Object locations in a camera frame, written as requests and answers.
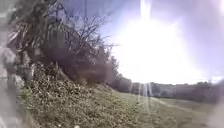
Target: field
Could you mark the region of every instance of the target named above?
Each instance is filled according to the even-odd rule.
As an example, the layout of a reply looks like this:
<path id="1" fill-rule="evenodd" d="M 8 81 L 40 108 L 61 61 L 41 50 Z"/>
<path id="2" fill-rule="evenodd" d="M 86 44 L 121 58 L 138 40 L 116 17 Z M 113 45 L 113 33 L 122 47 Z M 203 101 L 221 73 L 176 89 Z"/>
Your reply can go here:
<path id="1" fill-rule="evenodd" d="M 49 78 L 49 81 L 45 78 L 38 83 L 29 83 L 21 90 L 20 104 L 25 108 L 25 113 L 34 118 L 38 127 L 207 127 L 207 115 L 195 113 L 197 109 L 186 111 L 190 108 L 184 101 L 176 104 L 174 100 L 124 94 L 102 85 L 81 86 L 53 78 Z"/>

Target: sunlight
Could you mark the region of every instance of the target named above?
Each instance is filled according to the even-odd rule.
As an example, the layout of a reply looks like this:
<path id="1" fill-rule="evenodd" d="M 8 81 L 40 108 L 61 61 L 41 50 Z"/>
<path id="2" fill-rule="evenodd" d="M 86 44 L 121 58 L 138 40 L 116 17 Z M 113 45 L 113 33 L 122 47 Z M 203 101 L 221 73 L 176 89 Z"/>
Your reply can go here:
<path id="1" fill-rule="evenodd" d="M 119 71 L 139 82 L 196 83 L 202 80 L 204 77 L 185 52 L 178 22 L 166 24 L 147 18 L 147 14 L 143 12 L 142 19 L 127 23 L 119 33 Z"/>

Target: dry grass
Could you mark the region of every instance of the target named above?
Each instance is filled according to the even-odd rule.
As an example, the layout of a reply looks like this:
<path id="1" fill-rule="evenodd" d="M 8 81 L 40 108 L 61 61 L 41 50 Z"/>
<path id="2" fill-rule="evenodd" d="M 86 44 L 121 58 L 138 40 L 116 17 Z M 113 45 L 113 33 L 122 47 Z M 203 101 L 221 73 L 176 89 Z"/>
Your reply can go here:
<path id="1" fill-rule="evenodd" d="M 21 89 L 20 104 L 41 128 L 205 128 L 205 120 L 150 98 L 42 74 Z"/>

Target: grassy slope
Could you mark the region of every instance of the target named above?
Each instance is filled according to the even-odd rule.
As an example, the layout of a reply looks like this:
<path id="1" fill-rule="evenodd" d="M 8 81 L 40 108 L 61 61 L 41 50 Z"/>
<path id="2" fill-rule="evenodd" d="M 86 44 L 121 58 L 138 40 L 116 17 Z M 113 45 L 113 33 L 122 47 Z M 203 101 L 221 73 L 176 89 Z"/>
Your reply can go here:
<path id="1" fill-rule="evenodd" d="M 203 128 L 193 113 L 101 85 L 80 86 L 42 76 L 21 90 L 20 104 L 43 128 Z"/>

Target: blue sky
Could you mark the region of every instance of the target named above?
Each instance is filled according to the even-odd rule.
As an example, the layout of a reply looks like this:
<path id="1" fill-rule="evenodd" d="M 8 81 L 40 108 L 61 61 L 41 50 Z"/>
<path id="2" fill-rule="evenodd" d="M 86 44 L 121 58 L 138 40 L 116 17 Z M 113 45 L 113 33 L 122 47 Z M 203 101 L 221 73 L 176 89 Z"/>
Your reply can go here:
<path id="1" fill-rule="evenodd" d="M 140 82 L 193 83 L 224 76 L 223 16 L 219 0 L 214 1 L 146 0 L 151 12 L 146 15 L 153 19 L 146 24 L 141 22 L 140 0 L 88 0 L 88 12 L 112 12 L 101 32 L 120 45 L 114 55 L 124 76 Z"/>

